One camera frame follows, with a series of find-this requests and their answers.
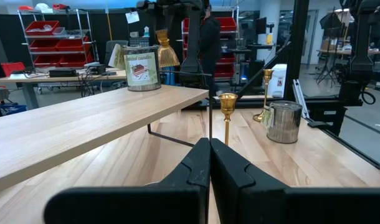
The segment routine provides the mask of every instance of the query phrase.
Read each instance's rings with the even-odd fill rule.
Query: metal can
[[[130,91],[150,91],[161,88],[158,45],[124,47],[126,79]]]
[[[274,101],[273,125],[268,127],[267,137],[278,143],[295,143],[298,140],[302,105],[291,101]]]

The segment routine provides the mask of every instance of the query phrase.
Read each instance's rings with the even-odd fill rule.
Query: light wood tabletop
[[[208,96],[163,85],[127,88],[0,118],[0,190],[40,174]]]
[[[293,187],[380,187],[380,170],[301,121],[298,142],[279,144],[252,119],[260,109],[236,110],[229,146],[257,167]],[[224,115],[213,112],[213,136],[224,141]],[[208,113],[182,111],[152,123],[161,134],[195,144],[208,135]],[[0,192],[0,223],[41,224],[54,194],[69,187],[142,186],[166,177],[191,148],[149,135],[142,127]],[[213,190],[209,223],[219,223]]]
[[[77,70],[77,73],[81,74],[85,70]],[[100,75],[92,75],[89,77],[90,79],[95,80],[125,80],[126,79],[126,72],[124,70],[119,70],[117,68],[108,68],[107,71],[114,71],[116,72],[116,75],[110,75],[110,76],[100,76]],[[49,76],[45,77],[42,73],[36,73],[36,75],[39,75],[41,77],[39,78],[0,78],[0,83],[39,83],[39,82],[78,82],[78,77],[56,77],[51,78]]]
[[[318,52],[327,53],[327,50],[318,49]],[[351,50],[329,50],[329,54],[351,55]],[[368,55],[380,54],[380,50],[369,50]]]

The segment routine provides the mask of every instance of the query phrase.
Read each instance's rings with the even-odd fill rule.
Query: jar label
[[[129,86],[150,85],[158,82],[155,54],[124,55],[126,79]]]

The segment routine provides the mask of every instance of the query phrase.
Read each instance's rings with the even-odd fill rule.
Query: table leg
[[[182,140],[178,140],[176,138],[171,138],[171,137],[165,136],[163,134],[152,132],[150,124],[147,124],[147,131],[148,131],[149,134],[152,134],[154,136],[157,136],[157,137],[160,137],[160,138],[163,138],[163,139],[166,139],[166,140],[170,140],[172,142],[176,142],[176,143],[179,143],[179,144],[184,144],[185,146],[190,146],[190,147],[194,146],[194,144],[191,144],[191,143],[188,143],[188,142],[185,142],[185,141],[182,141]]]
[[[34,87],[31,83],[22,83],[22,93],[24,94],[24,98],[26,99],[28,110],[39,108]]]

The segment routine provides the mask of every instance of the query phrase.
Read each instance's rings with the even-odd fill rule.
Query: brass candle holder
[[[254,121],[261,122],[262,118],[264,117],[265,113],[265,106],[266,106],[266,98],[267,98],[267,88],[269,86],[269,81],[272,79],[273,69],[265,69],[264,70],[264,77],[265,77],[265,100],[264,100],[264,109],[262,110],[262,113],[256,114],[252,117]]]
[[[219,99],[221,100],[221,111],[225,115],[225,144],[228,146],[230,115],[234,112],[234,105],[237,99],[237,95],[233,93],[224,93],[219,96]]]

